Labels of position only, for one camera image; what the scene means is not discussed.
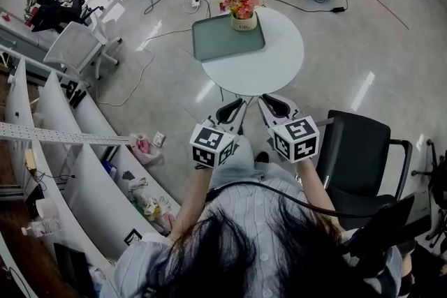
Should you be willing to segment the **black office chair with castors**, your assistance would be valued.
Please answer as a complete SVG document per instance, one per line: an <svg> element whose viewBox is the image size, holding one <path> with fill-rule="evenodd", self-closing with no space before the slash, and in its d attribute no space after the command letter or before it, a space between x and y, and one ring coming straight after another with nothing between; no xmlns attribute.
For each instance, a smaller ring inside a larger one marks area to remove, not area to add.
<svg viewBox="0 0 447 298"><path fill-rule="evenodd" d="M411 176L422 175L429 177L429 192L432 194L435 204L439 207L439 220L432 233L425 238L429 241L429 247L434 248L441 237L444 237L439 244L440 254L447 254L447 150L444 155L437 158L435 145L431 139L427 139L426 145L432 153L432 170L417 171L412 170Z"/></svg>

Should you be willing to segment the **green rectangular tray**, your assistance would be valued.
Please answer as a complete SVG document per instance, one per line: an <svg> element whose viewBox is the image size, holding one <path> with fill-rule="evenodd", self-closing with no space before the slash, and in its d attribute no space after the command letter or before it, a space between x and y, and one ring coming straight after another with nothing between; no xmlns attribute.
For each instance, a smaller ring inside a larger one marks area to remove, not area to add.
<svg viewBox="0 0 447 298"><path fill-rule="evenodd" d="M237 31L231 26L230 15L220 15L193 23L193 56L198 61L228 57L261 50L265 38L260 22L251 30Z"/></svg>

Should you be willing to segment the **potted pink red flowers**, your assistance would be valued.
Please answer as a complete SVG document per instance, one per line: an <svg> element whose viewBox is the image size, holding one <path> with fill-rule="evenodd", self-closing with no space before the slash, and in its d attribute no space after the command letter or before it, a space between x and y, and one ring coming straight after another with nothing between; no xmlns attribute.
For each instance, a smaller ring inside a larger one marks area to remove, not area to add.
<svg viewBox="0 0 447 298"><path fill-rule="evenodd" d="M260 0L220 0L219 8L222 13L230 16L231 27L236 31L251 31L258 24L257 8L265 5Z"/></svg>

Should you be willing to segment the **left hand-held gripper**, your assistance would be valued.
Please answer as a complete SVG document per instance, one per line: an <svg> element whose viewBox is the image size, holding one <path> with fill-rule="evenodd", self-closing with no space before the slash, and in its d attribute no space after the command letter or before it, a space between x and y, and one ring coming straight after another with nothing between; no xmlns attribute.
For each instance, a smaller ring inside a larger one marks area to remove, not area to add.
<svg viewBox="0 0 447 298"><path fill-rule="evenodd" d="M220 107L216 117L210 115L202 123L196 124L189 140L195 163L217 168L234 154L239 136L244 135L247 107L247 102L239 98Z"/></svg>

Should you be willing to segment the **black swivel office chair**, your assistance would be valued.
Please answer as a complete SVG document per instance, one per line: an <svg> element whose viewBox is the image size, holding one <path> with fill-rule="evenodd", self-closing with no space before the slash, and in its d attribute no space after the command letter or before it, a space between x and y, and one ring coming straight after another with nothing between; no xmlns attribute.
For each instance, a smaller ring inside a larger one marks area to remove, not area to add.
<svg viewBox="0 0 447 298"><path fill-rule="evenodd" d="M90 7L86 0L64 0L61 5L64 8L72 8L75 10L75 14L78 15L79 23L90 26L93 24L93 17L97 11L103 12L103 6Z"/></svg>

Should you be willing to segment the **person's right forearm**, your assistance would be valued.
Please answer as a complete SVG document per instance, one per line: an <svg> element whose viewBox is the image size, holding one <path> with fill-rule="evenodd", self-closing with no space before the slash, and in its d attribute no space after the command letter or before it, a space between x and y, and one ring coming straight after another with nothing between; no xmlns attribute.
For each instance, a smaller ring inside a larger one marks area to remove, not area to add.
<svg viewBox="0 0 447 298"><path fill-rule="evenodd" d="M335 207L323 187L312 160L306 158L303 161L297 162L295 168L301 178L302 188L308 203L315 207L334 211ZM312 216L315 221L320 221L327 231L330 228L334 228L338 233L344 231L337 217L326 216L314 211L312 212Z"/></svg>

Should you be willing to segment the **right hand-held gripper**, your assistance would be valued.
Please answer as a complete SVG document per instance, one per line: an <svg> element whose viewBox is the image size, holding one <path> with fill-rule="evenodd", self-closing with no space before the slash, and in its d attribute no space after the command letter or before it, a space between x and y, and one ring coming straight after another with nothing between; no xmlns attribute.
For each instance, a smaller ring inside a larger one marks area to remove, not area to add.
<svg viewBox="0 0 447 298"><path fill-rule="evenodd" d="M258 108L268 128L268 143L283 161L297 163L317 155L320 139L317 125L292 100L263 94L258 98Z"/></svg>

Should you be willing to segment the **blue box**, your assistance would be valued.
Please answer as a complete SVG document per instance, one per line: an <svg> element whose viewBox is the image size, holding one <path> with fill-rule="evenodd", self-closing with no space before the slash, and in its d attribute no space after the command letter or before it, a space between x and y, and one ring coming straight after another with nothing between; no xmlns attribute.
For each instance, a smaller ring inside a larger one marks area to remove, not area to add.
<svg viewBox="0 0 447 298"><path fill-rule="evenodd" d="M105 171L110 176L110 178L113 181L115 181L116 180L116 175L117 175L117 167L115 165L113 165L112 163L110 163L109 161L107 161L107 160L101 161L101 164L102 164L103 168L105 169Z"/></svg>

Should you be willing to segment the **person's light striped shirt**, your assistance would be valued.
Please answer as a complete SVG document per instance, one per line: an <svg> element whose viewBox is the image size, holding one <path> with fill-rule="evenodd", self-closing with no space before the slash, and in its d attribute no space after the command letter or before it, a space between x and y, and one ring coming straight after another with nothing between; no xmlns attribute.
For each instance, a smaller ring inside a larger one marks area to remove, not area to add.
<svg viewBox="0 0 447 298"><path fill-rule="evenodd" d="M291 203L307 201L285 170L264 181L208 189L198 222L177 241L132 244L100 298L398 298L402 258L390 248L364 274L341 252L345 238Z"/></svg>

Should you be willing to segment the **black head-mounted device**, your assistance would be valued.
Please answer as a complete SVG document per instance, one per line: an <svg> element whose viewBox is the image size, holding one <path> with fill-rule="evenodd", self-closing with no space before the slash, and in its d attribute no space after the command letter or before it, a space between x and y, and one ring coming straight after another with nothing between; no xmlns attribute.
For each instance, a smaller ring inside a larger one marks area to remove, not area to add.
<svg viewBox="0 0 447 298"><path fill-rule="evenodd" d="M415 192L380 209L342 244L343 253L363 258L382 253L427 232L432 226L429 191Z"/></svg>

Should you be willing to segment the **perforated metal rail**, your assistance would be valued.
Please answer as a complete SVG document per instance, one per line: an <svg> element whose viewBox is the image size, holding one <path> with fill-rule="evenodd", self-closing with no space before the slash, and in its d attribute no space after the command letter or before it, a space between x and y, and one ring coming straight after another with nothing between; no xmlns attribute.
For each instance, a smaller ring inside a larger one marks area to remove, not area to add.
<svg viewBox="0 0 447 298"><path fill-rule="evenodd" d="M90 133L68 133L42 128L30 128L0 121L0 139L38 140L50 144L95 144L107 147L130 145L128 137L95 135Z"/></svg>

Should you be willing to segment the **person's left forearm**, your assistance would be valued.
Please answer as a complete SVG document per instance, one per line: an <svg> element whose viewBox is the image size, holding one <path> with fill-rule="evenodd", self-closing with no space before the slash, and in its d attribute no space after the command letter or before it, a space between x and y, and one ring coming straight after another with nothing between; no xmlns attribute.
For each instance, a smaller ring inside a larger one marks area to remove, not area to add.
<svg viewBox="0 0 447 298"><path fill-rule="evenodd" d="M206 167L193 172L188 193L175 218L169 236L172 241L177 241L198 222L205 207L212 171L212 168Z"/></svg>

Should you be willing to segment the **plastic bag with pink items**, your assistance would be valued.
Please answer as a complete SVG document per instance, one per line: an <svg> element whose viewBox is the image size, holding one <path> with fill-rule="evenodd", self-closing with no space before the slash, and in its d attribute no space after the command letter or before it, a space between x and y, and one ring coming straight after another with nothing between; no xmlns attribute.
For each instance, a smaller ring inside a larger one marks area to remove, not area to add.
<svg viewBox="0 0 447 298"><path fill-rule="evenodd" d="M164 155L161 153L161 148L154 146L152 140L142 133L131 133L129 135L131 151L143 166L164 164Z"/></svg>

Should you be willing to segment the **clear plastic bottle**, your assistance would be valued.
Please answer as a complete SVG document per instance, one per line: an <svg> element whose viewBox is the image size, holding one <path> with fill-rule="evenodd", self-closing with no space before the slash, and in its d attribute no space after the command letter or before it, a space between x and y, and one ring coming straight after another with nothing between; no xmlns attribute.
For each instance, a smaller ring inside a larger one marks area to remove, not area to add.
<svg viewBox="0 0 447 298"><path fill-rule="evenodd" d="M22 227L21 231L24 236L34 238L46 237L56 234L61 230L59 221L55 218L47 218L39 221L32 221L28 226Z"/></svg>

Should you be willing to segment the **white curved shelf unit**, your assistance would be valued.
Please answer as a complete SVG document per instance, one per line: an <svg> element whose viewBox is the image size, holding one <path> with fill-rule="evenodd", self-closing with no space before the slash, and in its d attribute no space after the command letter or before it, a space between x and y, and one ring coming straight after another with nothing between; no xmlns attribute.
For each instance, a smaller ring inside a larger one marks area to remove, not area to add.
<svg viewBox="0 0 447 298"><path fill-rule="evenodd" d="M94 100L83 93L70 105L64 86L82 83L49 69L36 103L29 100L27 68L33 60L0 45L15 62L5 118L9 124L68 133L117 136ZM109 274L112 264L134 241L160 237L179 211L178 203L133 155L130 145L50 144L38 140L6 140L13 169L23 193L41 186L55 208L62 231L47 239L79 250L88 262ZM117 167L113 181L101 161Z"/></svg>

